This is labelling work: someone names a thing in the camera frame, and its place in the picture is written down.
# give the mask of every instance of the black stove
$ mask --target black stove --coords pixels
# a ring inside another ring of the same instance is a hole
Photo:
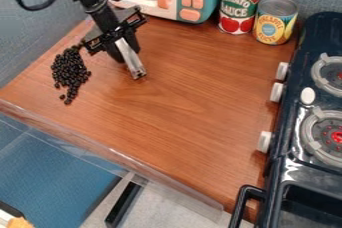
[[[255,227],[342,227],[342,14],[310,17],[277,78],[277,125],[258,146],[268,154],[265,188],[241,188],[229,227],[251,198],[261,202]]]

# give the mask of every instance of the white knob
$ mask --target white knob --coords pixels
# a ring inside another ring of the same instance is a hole
[[[276,79],[281,80],[281,81],[285,80],[288,70],[289,70],[289,63],[280,62],[278,66],[277,74],[276,74]]]
[[[300,95],[300,100],[303,104],[309,105],[312,104],[316,99],[316,93],[312,88],[304,88]]]
[[[272,133],[267,131],[262,131],[259,137],[259,142],[257,146],[257,150],[263,153],[267,153],[270,148],[272,139]]]
[[[270,100],[275,103],[279,103],[283,94],[284,84],[275,82],[273,84]]]

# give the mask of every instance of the wooden countertop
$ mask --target wooden countertop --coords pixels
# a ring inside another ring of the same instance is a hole
[[[94,151],[163,183],[172,183],[166,176],[184,183],[230,212],[240,186],[263,186],[265,156],[256,144],[273,126],[271,87],[295,39],[267,46],[250,34],[223,34],[214,21],[151,18],[138,32],[148,76],[134,81],[106,53],[83,49],[93,75],[65,106],[50,65],[91,25],[81,23],[2,89],[0,110],[82,147],[111,148]]]

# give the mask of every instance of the tin can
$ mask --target tin can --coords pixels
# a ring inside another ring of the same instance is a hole
[[[231,34],[252,30],[259,0],[221,0],[219,28]]]
[[[254,37],[265,44],[287,42],[298,16],[298,6],[292,0],[262,0],[253,28]]]

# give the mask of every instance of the can lid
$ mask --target can lid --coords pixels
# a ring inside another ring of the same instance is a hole
[[[261,0],[259,10],[273,16],[291,16],[298,12],[298,6],[292,0]]]

